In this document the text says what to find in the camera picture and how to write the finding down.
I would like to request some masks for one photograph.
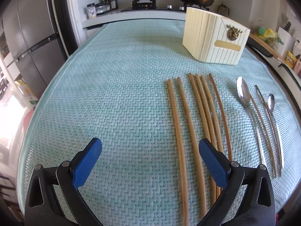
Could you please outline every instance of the chopstick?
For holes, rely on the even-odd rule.
[[[170,102],[173,111],[173,119],[175,122],[177,147],[179,153],[180,176],[181,176],[181,187],[182,187],[182,203],[183,203],[183,221],[184,221],[184,226],[189,226],[188,186],[187,186],[187,173],[186,173],[186,163],[185,163],[182,132],[181,132],[180,120],[179,120],[179,115],[177,110],[176,98],[173,90],[173,83],[169,79],[167,81],[167,84],[170,93]]]
[[[212,83],[216,98],[217,98],[217,102],[219,103],[219,108],[221,110],[221,114],[222,114],[222,120],[223,120],[223,124],[224,124],[224,128],[225,128],[225,134],[226,134],[226,142],[227,142],[227,149],[228,149],[228,159],[229,161],[233,160],[233,156],[232,156],[232,147],[231,147],[231,139],[230,139],[230,133],[229,133],[229,127],[228,127],[228,123],[227,123],[227,119],[226,119],[226,115],[225,115],[225,110],[222,104],[222,100],[221,97],[219,95],[219,90],[217,89],[217,86],[215,84],[215,81],[213,79],[213,76],[211,74],[209,74],[209,78],[210,81]]]
[[[198,88],[197,85],[195,84],[195,80],[193,79],[193,76],[191,73],[188,74],[193,91],[195,93],[195,97],[197,99],[197,103],[198,103],[198,107],[199,107],[199,111],[200,111],[200,115],[201,115],[201,120],[203,123],[203,128],[204,128],[204,133],[205,133],[205,138],[207,138],[210,141],[210,133],[209,133],[209,129],[208,129],[208,124],[207,124],[207,119],[206,119],[206,115],[204,112],[204,107],[198,92]],[[214,182],[214,179],[212,176],[210,176],[210,184],[211,184],[211,203],[214,204],[215,200],[216,200],[216,184]]]
[[[202,167],[202,163],[201,163],[201,157],[199,154],[199,147],[198,147],[198,142],[197,142],[197,137],[195,134],[195,128],[193,126],[193,121],[192,121],[192,117],[190,114],[190,110],[189,110],[189,106],[187,103],[187,99],[186,99],[186,95],[185,95],[185,91],[183,88],[183,84],[181,81],[181,78],[178,77],[178,84],[180,87],[180,92],[181,92],[181,97],[182,97],[182,101],[183,101],[183,105],[184,105],[184,110],[186,112],[186,116],[187,116],[187,121],[188,121],[188,126],[189,126],[189,131],[190,131],[190,135],[191,135],[191,140],[192,140],[192,147],[193,147],[193,153],[195,156],[195,165],[197,167],[197,177],[198,177],[198,191],[199,191],[199,196],[201,199],[201,217],[203,218],[206,215],[206,191],[205,191],[205,180],[204,180],[204,173],[203,173],[203,167]]]
[[[218,151],[224,153],[221,129],[219,127],[219,120],[217,118],[216,109],[215,109],[215,106],[214,106],[214,103],[213,103],[212,95],[211,95],[211,92],[209,90],[209,87],[208,87],[208,84],[206,82],[205,77],[201,76],[201,79],[202,79],[203,85],[205,87],[206,94],[208,96],[209,106],[210,106],[211,113],[212,113],[212,116],[213,116],[213,124],[214,124],[214,127],[215,127],[215,134],[216,134],[216,139],[217,139],[217,148],[218,148]],[[220,193],[221,193],[220,188],[218,186],[216,186],[216,199],[219,197]]]
[[[280,154],[280,144],[279,144],[279,141],[278,141],[278,136],[277,136],[277,133],[276,133],[276,128],[275,128],[275,125],[274,125],[274,122],[273,122],[273,119],[272,119],[272,116],[271,116],[271,113],[270,113],[270,110],[268,109],[268,105],[267,103],[265,102],[264,100],[264,97],[263,95],[261,94],[261,91],[259,90],[259,87],[257,85],[255,85],[255,88],[256,90],[258,91],[258,94],[261,98],[261,101],[263,102],[263,105],[268,113],[268,117],[270,118],[270,122],[271,122],[271,125],[272,125],[272,129],[273,129],[273,133],[274,133],[274,136],[275,136],[275,140],[276,140],[276,148],[278,150],[278,155],[279,155],[279,161],[281,163],[281,154]]]
[[[269,136],[268,136],[268,131],[267,131],[266,127],[265,127],[264,121],[263,121],[262,116],[261,116],[261,114],[260,114],[260,111],[259,111],[259,109],[258,109],[258,107],[257,107],[257,104],[255,103],[255,101],[254,101],[254,99],[253,99],[253,97],[252,97],[251,94],[250,94],[250,99],[251,99],[251,101],[252,101],[252,103],[253,103],[253,105],[254,105],[254,107],[255,107],[255,110],[256,110],[256,112],[257,112],[257,115],[259,116],[260,122],[261,122],[261,124],[262,124],[263,130],[264,130],[264,133],[265,133],[265,138],[266,138],[267,143],[268,143],[268,149],[270,150],[270,154],[271,154],[271,156],[272,156],[272,163],[273,163],[273,171],[274,171],[274,175],[275,175],[275,177],[277,177],[277,168],[276,168],[276,163],[275,163],[275,158],[274,158],[274,153],[273,153],[272,144],[271,144],[270,138],[269,138]]]
[[[214,146],[214,148],[217,150],[217,145],[216,145],[216,138],[215,138],[215,132],[214,132],[214,127],[213,127],[213,123],[212,123],[212,119],[211,119],[211,114],[210,114],[210,110],[209,110],[209,106],[207,103],[207,99],[205,96],[205,92],[201,83],[201,79],[199,77],[198,74],[195,74],[195,78],[197,79],[197,83],[200,89],[200,93],[201,93],[201,98],[203,99],[203,104],[205,107],[205,113],[206,113],[206,118],[207,118],[207,124],[209,126],[209,133],[210,133],[210,138],[211,138],[211,143]],[[211,205],[213,205],[216,201],[216,192],[219,193],[219,189],[217,188],[218,186],[215,184],[214,179],[212,177],[210,177],[211,179],[211,187],[215,187],[215,189],[212,189],[212,195],[211,195]]]

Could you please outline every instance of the gray refrigerator door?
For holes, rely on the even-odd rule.
[[[28,48],[54,34],[47,0],[18,0],[20,26]]]
[[[28,50],[21,32],[17,11],[17,0],[12,0],[2,16],[6,43],[14,59]]]
[[[38,72],[30,54],[26,55],[16,65],[33,94],[39,99],[46,89],[46,84]]]
[[[65,63],[57,39],[34,50],[31,57],[47,85]]]

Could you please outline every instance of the refrigerator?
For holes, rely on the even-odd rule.
[[[11,0],[2,25],[13,62],[40,98],[77,49],[66,0]]]

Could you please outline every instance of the metal spoon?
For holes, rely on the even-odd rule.
[[[247,86],[246,82],[243,80],[243,78],[241,76],[239,78],[237,78],[236,87],[237,87],[237,94],[239,96],[239,100],[243,104],[243,106],[249,111],[250,116],[252,118],[252,121],[254,123],[255,130],[256,130],[256,135],[257,135],[257,140],[258,140],[258,144],[259,144],[259,152],[260,152],[261,163],[266,166],[258,126],[256,124],[253,112],[252,112],[252,110],[249,106],[250,105],[250,92],[249,92],[249,89],[248,89],[248,86]]]
[[[271,116],[273,118],[273,122],[276,126],[276,130],[277,130],[277,134],[278,134],[278,140],[279,140],[279,151],[280,151],[280,161],[281,161],[281,169],[284,167],[284,155],[283,155],[283,145],[282,145],[282,139],[281,139],[281,135],[280,135],[280,131],[279,128],[276,124],[276,120],[275,117],[273,115],[273,110],[274,110],[274,106],[275,106],[275,97],[273,94],[270,93],[270,95],[268,96],[268,109],[271,113]]]

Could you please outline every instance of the white box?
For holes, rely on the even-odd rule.
[[[294,38],[287,31],[283,30],[281,27],[278,29],[278,35],[284,45],[281,45],[278,42],[275,42],[273,48],[277,53],[279,53],[284,59],[287,56],[287,51],[292,51],[292,47],[294,45]]]
[[[227,36],[229,27],[239,31],[236,40]],[[187,8],[183,45],[198,61],[236,65],[250,30],[219,14]]]

